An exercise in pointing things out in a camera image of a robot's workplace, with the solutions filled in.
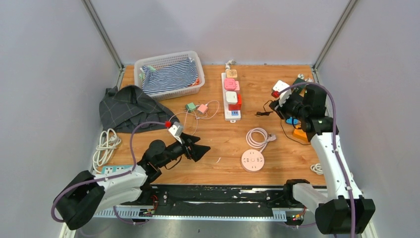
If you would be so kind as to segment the blue plug adapter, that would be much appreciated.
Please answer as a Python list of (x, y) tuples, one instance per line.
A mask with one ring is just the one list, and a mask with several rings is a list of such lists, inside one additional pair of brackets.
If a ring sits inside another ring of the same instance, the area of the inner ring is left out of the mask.
[(296, 118), (290, 117), (290, 118), (288, 118), (286, 120), (286, 123), (287, 124), (290, 124), (290, 125), (299, 125), (300, 124), (300, 121), (298, 119), (296, 119)]

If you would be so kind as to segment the round pink socket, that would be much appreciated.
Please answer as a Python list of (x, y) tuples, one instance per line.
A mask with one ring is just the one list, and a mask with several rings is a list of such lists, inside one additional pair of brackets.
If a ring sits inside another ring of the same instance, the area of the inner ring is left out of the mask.
[(263, 168), (265, 159), (260, 151), (249, 149), (242, 154), (240, 164), (244, 170), (255, 173)]

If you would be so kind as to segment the white long power strip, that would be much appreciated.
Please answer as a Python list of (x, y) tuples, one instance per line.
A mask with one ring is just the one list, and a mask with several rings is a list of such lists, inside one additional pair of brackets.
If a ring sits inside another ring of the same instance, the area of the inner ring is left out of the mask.
[(223, 99), (223, 108), (224, 108), (224, 118), (226, 121), (230, 121), (231, 123), (235, 123), (236, 121), (239, 121), (241, 119), (241, 110), (239, 111), (230, 111), (228, 109), (228, 104), (225, 101), (225, 92), (226, 90), (223, 87), (223, 81), (226, 77), (226, 73), (223, 72), (221, 74), (221, 84), (222, 84), (222, 99)]

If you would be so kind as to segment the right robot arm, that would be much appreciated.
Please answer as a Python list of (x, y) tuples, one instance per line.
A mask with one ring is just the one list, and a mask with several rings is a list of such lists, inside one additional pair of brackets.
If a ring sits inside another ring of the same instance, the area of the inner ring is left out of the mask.
[[(303, 85), (304, 95), (293, 92)], [(336, 108), (331, 93), (322, 85), (303, 82), (294, 85), (279, 80), (272, 88), (275, 98), (269, 107), (281, 119), (295, 118), (314, 148), (327, 187), (327, 195), (318, 192), (305, 179), (289, 179), (283, 192), (289, 207), (304, 205), (315, 215), (315, 224), (324, 234), (362, 234), (369, 224), (375, 204), (364, 198), (346, 163), (336, 125)]]

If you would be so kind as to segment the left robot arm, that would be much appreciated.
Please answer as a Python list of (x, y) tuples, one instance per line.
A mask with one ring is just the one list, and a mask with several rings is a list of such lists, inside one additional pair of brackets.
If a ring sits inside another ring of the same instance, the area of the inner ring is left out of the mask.
[(93, 175), (88, 170), (80, 172), (54, 199), (53, 219), (77, 230), (104, 209), (133, 201), (148, 204), (152, 198), (151, 183), (162, 174), (162, 167), (180, 157), (197, 162), (211, 149), (198, 145), (197, 136), (182, 133), (180, 139), (170, 145), (162, 140), (152, 141), (141, 160), (130, 169), (107, 176)]

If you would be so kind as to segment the white plug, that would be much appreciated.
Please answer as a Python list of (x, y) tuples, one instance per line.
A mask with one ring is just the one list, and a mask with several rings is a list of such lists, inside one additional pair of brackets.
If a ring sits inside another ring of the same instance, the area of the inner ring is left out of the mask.
[(225, 101), (229, 105), (235, 105), (238, 103), (238, 94), (235, 91), (225, 92)]

